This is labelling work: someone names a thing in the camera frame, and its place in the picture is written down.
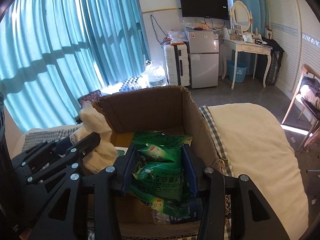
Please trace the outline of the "cream lace sock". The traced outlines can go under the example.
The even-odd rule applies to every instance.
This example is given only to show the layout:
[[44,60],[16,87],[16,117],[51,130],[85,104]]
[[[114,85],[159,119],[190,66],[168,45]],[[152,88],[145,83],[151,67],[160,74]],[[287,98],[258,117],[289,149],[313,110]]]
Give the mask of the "cream lace sock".
[[118,152],[111,142],[112,129],[103,114],[89,101],[84,102],[79,117],[82,125],[69,139],[73,145],[83,144],[86,152],[82,155],[84,168],[97,174],[112,166],[118,157]]

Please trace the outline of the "blue laundry basket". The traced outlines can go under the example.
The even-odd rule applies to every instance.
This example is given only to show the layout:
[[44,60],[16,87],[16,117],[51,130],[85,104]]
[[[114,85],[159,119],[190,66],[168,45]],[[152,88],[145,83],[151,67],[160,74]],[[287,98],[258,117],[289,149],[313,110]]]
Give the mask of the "blue laundry basket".
[[[242,83],[245,79],[245,76],[247,74],[248,70],[248,64],[238,62],[237,68],[236,68],[236,76],[235,76],[235,82],[236,83]],[[228,72],[228,78],[233,81],[233,75],[234,75],[234,62],[231,60],[227,60],[227,72]]]

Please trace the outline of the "purple dotted bag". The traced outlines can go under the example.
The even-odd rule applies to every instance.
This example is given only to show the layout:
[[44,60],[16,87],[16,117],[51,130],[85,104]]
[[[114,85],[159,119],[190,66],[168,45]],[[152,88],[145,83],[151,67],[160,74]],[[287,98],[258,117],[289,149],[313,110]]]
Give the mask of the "purple dotted bag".
[[78,98],[79,104],[82,106],[84,102],[89,101],[89,102],[96,102],[98,99],[102,97],[102,93],[100,90],[95,90],[93,92],[90,92],[87,95],[83,95],[80,98]]

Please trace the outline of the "cardboard box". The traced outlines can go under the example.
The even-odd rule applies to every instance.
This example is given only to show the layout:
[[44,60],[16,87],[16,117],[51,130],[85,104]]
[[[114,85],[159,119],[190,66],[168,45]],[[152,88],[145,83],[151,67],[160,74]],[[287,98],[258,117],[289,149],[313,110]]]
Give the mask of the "cardboard box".
[[[92,103],[112,129],[111,142],[129,146],[136,133],[171,137],[188,135],[192,152],[206,166],[222,171],[207,118],[194,102],[189,90],[179,86],[157,87],[100,97]],[[199,222],[155,225],[151,210],[131,197],[116,201],[123,239],[174,239],[195,235]]]

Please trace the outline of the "white vanity table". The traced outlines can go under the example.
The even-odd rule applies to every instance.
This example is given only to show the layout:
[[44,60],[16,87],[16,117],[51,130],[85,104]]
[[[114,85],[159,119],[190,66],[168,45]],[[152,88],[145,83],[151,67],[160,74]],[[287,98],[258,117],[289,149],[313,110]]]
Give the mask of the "white vanity table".
[[237,71],[237,67],[238,67],[239,54],[240,54],[240,56],[247,54],[248,56],[245,56],[245,59],[251,59],[251,55],[255,56],[253,76],[252,76],[253,79],[255,78],[255,72],[257,69],[258,55],[266,55],[267,56],[267,64],[266,64],[266,69],[265,69],[264,76],[263,76],[263,87],[266,88],[266,86],[267,86],[266,78],[267,78],[267,74],[270,69],[271,61],[272,61],[272,57],[271,57],[272,47],[271,46],[263,46],[263,45],[256,44],[256,43],[246,43],[244,41],[230,40],[227,38],[223,38],[223,45],[226,48],[228,48],[234,52],[234,73],[233,73],[233,78],[232,78],[231,90],[233,90],[234,86],[235,86],[235,78],[236,78],[236,71]]

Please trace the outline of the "bottled water pack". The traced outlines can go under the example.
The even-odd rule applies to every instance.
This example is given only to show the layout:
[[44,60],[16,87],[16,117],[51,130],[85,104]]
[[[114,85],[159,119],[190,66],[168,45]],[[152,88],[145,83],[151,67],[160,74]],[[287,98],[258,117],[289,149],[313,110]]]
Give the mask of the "bottled water pack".
[[143,89],[146,87],[145,80],[142,77],[134,77],[123,82],[120,92],[130,92],[134,90]]

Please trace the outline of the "white louvered wardrobe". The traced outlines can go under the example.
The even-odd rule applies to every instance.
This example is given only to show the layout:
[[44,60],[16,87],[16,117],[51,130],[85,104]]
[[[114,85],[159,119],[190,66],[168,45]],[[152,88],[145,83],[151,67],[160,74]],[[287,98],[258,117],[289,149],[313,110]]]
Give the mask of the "white louvered wardrobe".
[[272,38],[285,50],[276,86],[297,87],[302,64],[319,72],[319,21],[306,0],[267,0]]

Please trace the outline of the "wooden chair with clothes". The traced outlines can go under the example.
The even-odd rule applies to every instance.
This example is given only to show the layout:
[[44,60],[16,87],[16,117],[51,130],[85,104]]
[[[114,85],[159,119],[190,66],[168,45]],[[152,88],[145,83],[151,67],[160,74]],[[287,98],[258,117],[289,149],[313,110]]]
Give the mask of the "wooden chair with clothes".
[[307,64],[302,64],[301,70],[302,73],[297,88],[281,124],[285,124],[292,107],[295,102],[298,101],[302,105],[299,118],[305,110],[307,110],[313,118],[311,128],[297,149],[300,150],[304,148],[304,150],[308,151],[313,141],[319,135],[319,74]]

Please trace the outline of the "green 999 medicine box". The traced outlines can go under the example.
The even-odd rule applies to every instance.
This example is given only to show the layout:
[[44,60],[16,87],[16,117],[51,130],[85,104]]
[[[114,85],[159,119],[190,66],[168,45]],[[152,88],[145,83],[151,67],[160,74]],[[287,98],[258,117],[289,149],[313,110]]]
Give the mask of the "green 999 medicine box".
[[118,156],[121,157],[121,156],[124,156],[126,154],[127,148],[124,148],[124,149],[117,148],[116,151],[117,151]]

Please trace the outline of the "teal window curtain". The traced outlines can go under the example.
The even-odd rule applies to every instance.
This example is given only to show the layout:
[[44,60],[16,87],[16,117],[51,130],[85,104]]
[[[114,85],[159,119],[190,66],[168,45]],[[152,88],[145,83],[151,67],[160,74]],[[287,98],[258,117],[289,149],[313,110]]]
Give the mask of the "teal window curtain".
[[75,123],[79,98],[144,70],[139,0],[1,0],[1,93],[22,132]]

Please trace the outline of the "black wall television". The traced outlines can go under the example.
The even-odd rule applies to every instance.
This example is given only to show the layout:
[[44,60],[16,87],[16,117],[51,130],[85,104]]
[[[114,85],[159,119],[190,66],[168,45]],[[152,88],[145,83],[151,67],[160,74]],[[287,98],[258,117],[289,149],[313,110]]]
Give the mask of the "black wall television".
[[228,0],[180,0],[182,17],[229,20]]

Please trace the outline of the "oval vanity mirror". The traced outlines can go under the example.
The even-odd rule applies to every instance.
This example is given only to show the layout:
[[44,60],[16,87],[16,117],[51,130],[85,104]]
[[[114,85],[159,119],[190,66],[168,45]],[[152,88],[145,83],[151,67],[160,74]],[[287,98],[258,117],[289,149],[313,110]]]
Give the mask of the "oval vanity mirror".
[[243,32],[252,32],[253,17],[251,11],[242,1],[235,1],[231,8],[232,23],[240,25]]

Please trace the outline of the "silver mini fridge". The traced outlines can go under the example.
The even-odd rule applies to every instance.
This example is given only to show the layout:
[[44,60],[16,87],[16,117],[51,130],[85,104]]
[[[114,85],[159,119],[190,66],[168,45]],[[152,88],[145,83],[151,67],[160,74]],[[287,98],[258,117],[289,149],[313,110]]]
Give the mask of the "silver mini fridge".
[[219,33],[213,30],[187,31],[191,87],[216,87],[219,76]]

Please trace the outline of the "navy white wipes pack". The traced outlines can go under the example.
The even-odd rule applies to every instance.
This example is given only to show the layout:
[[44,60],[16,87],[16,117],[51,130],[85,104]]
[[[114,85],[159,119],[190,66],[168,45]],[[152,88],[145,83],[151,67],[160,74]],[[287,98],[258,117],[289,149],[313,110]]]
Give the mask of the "navy white wipes pack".
[[200,198],[187,198],[182,201],[165,199],[162,208],[152,211],[156,225],[183,224],[200,220],[203,214]]

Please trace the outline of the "green medicine sachet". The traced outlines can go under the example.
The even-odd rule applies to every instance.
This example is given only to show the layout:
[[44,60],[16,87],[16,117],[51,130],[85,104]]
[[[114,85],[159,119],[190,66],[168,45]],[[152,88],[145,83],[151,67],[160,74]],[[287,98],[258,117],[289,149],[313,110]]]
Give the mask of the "green medicine sachet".
[[182,167],[182,146],[191,145],[188,135],[139,131],[132,138],[138,154],[130,190],[147,207],[158,210],[165,199],[190,198]]

